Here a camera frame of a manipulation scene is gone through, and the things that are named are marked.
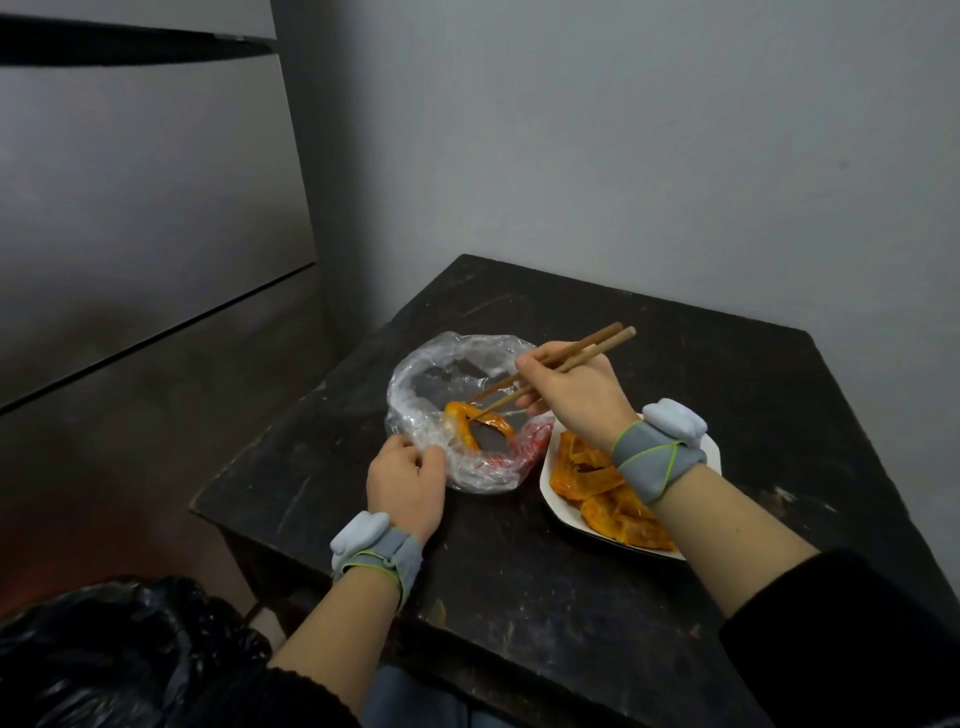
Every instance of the orange food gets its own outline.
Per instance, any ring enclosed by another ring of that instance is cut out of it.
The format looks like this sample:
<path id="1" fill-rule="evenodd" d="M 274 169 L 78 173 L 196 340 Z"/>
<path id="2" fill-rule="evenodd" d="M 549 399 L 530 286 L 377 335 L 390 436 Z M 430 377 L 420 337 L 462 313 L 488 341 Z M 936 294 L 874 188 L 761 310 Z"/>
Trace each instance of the orange food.
<path id="1" fill-rule="evenodd" d="M 457 430 L 457 436 L 464 444 L 464 447 L 475 451 L 479 451 L 480 446 L 477 445 L 476 438 L 473 437 L 473 433 L 470 432 L 469 418 L 476 417 L 479 412 L 479 407 L 474 407 L 472 404 L 467 404 L 466 402 L 462 401 L 448 402 L 446 407 L 444 407 L 444 413 L 453 418 Z M 499 432 L 508 440 L 514 436 L 514 429 L 510 427 L 510 424 L 500 417 L 500 415 L 488 412 L 487 414 L 478 417 L 477 422 L 483 423 L 484 425 L 489 425 L 490 427 L 499 430 Z"/>
<path id="2" fill-rule="evenodd" d="M 677 550 L 610 457 L 568 430 L 560 434 L 550 487 L 558 496 L 573 501 L 587 525 L 602 536 L 628 546 Z"/>

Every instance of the wooden chopsticks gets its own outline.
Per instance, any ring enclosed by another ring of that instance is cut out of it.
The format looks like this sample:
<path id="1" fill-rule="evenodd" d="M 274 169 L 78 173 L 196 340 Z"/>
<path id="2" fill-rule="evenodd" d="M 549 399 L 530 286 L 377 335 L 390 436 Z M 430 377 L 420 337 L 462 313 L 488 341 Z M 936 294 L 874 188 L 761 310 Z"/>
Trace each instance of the wooden chopsticks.
<path id="1" fill-rule="evenodd" d="M 620 326 L 620 324 L 613 324 L 613 326 L 618 327 Z M 588 339 L 592 338 L 593 336 L 596 336 L 599 333 L 601 333 L 601 331 L 597 331 L 596 334 L 593 334 L 592 336 L 588 336 L 587 339 L 584 339 L 584 341 L 587 341 Z M 564 372 L 569 372 L 574 367 L 579 367 L 581 364 L 584 364 L 590 361 L 597 354 L 608 352 L 609 350 L 613 349 L 613 347 L 618 347 L 623 342 L 629 341 L 630 339 L 634 338 L 635 335 L 636 335 L 636 329 L 633 327 L 627 327 L 619 331 L 618 333 L 614 334 L 610 338 L 604 341 L 600 341 L 599 343 L 596 343 L 594 346 L 590 347 L 589 349 L 585 349 L 585 347 L 580 347 L 580 350 L 578 353 L 575 353 L 573 356 L 570 356 L 566 361 L 564 361 L 560 366 L 558 366 L 555 371 L 561 374 Z M 572 349 L 573 347 L 579 347 L 581 343 L 582 342 L 578 341 L 576 344 L 570 347 L 567 347 L 566 349 L 562 350 L 559 353 L 564 353 L 568 349 Z M 526 387 L 521 387 L 520 389 L 513 392 L 511 395 L 507 395 L 506 397 L 497 400 L 486 409 L 481 410 L 480 412 L 477 412 L 470 419 L 476 420 L 478 417 L 481 417 L 482 415 L 487 414 L 491 410 L 494 410 L 497 407 L 501 407 L 507 402 L 516 400 L 520 397 L 523 397 L 523 395 L 533 391 L 534 391 L 534 388 L 532 386 L 528 385 Z"/>
<path id="2" fill-rule="evenodd" d="M 563 364 L 569 357 L 573 356 L 573 354 L 582 352 L 591 344 L 599 344 L 601 341 L 609 339 L 615 333 L 619 333 L 622 330 L 623 330 L 623 324 L 621 324 L 620 322 L 617 322 L 616 324 L 610 324 L 608 327 L 601 328 L 599 331 L 592 333 L 586 339 L 581 339 L 575 344 L 570 344 L 570 346 L 566 347 L 565 349 L 561 349 L 554 354 L 547 355 L 546 352 L 541 352 L 538 355 L 537 360 L 544 367 L 548 367 L 550 369 L 556 369 L 561 364 Z M 500 379 L 500 381 L 496 382 L 496 384 L 494 384 L 491 387 L 487 387 L 487 389 L 485 389 L 483 392 L 481 392 L 472 400 L 470 400 L 470 402 L 478 402 L 484 397 L 493 394 L 494 392 L 498 392 L 501 389 L 506 389 L 515 381 L 519 381 L 519 379 L 520 379 L 519 372 L 517 372 L 515 375 L 510 375 L 505 379 Z"/>

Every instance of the hand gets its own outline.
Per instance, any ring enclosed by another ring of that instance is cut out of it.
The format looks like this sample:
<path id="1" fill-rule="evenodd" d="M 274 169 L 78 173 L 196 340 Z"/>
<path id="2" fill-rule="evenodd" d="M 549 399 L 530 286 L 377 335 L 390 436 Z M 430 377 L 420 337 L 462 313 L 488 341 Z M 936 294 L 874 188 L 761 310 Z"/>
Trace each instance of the hand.
<path id="1" fill-rule="evenodd" d="M 516 403 L 526 407 L 531 416 L 552 409 L 571 432 L 610 452 L 620 433 L 639 417 L 603 354 L 564 374 L 547 369 L 534 358 L 534 354 L 552 354 L 567 346 L 569 342 L 551 341 L 517 358 L 517 370 L 537 391 Z"/>
<path id="2" fill-rule="evenodd" d="M 416 449 L 392 435 L 367 472 L 367 509 L 386 513 L 390 523 L 425 546 L 444 514 L 446 456 L 437 446 Z"/>

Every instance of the right hand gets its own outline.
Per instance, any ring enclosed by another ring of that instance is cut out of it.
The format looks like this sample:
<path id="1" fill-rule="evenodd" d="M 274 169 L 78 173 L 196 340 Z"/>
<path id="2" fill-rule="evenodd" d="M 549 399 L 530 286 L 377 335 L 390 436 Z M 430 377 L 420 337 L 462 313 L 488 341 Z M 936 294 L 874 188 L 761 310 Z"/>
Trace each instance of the right hand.
<path id="1" fill-rule="evenodd" d="M 537 391 L 524 395 L 516 404 L 525 407 L 531 416 L 552 409 L 568 430 L 595 448 L 610 452 L 620 433 L 639 416 L 603 354 L 564 374 L 547 369 L 535 358 L 569 345 L 566 341 L 551 341 L 517 358 L 517 370 Z"/>

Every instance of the wristband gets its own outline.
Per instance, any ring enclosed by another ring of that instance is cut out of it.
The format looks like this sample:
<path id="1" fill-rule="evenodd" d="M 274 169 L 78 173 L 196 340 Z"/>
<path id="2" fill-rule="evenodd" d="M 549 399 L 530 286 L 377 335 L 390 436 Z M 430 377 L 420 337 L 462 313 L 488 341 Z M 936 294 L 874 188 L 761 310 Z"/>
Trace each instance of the wristband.
<path id="1" fill-rule="evenodd" d="M 386 513 L 360 511 L 330 542 L 333 551 L 333 581 L 353 567 L 380 569 L 389 573 L 400 589 L 399 611 L 407 603 L 420 572 L 423 546 L 413 536 L 390 527 Z"/>
<path id="2" fill-rule="evenodd" d="M 650 504 L 694 465 L 707 462 L 699 447 L 707 423 L 673 400 L 648 404 L 643 417 L 620 433 L 611 457 L 640 500 Z"/>

